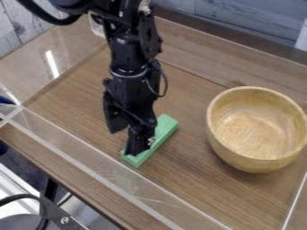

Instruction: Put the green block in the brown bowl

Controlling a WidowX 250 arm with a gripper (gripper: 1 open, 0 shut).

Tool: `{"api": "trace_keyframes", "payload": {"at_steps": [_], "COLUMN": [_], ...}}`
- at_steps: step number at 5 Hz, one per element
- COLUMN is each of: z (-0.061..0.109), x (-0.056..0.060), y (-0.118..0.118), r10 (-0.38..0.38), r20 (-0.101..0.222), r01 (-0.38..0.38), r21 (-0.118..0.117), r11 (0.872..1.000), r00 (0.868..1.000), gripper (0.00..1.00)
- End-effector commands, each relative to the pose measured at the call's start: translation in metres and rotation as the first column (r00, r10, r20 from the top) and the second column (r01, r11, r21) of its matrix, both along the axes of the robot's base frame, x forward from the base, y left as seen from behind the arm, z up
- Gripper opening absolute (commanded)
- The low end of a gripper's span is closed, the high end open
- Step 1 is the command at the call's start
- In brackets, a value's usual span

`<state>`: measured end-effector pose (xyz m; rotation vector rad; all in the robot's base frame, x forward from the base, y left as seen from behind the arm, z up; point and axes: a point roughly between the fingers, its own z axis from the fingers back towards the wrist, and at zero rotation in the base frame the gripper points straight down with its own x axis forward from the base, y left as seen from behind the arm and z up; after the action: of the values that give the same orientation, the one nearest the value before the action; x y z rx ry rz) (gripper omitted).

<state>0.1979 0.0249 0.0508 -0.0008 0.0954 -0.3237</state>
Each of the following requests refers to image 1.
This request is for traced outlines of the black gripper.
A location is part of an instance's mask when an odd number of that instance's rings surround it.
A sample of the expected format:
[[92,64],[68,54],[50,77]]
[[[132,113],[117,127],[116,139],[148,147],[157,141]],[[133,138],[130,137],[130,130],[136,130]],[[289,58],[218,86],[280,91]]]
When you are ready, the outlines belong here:
[[145,70],[137,74],[110,70],[110,78],[102,80],[102,112],[112,134],[126,128],[124,154],[137,156],[149,149],[157,126],[153,102],[158,96],[160,74]]

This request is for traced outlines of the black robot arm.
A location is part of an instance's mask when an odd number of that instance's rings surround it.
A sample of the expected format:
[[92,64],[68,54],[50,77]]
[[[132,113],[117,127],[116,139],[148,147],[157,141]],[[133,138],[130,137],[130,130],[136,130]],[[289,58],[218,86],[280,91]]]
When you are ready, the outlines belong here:
[[49,14],[33,0],[17,0],[30,13],[53,25],[68,25],[85,14],[102,27],[112,75],[102,80],[104,117],[112,133],[128,130],[124,153],[138,155],[154,141],[153,103],[168,91],[156,60],[162,39],[156,28],[152,0],[48,1],[66,13],[64,19]]

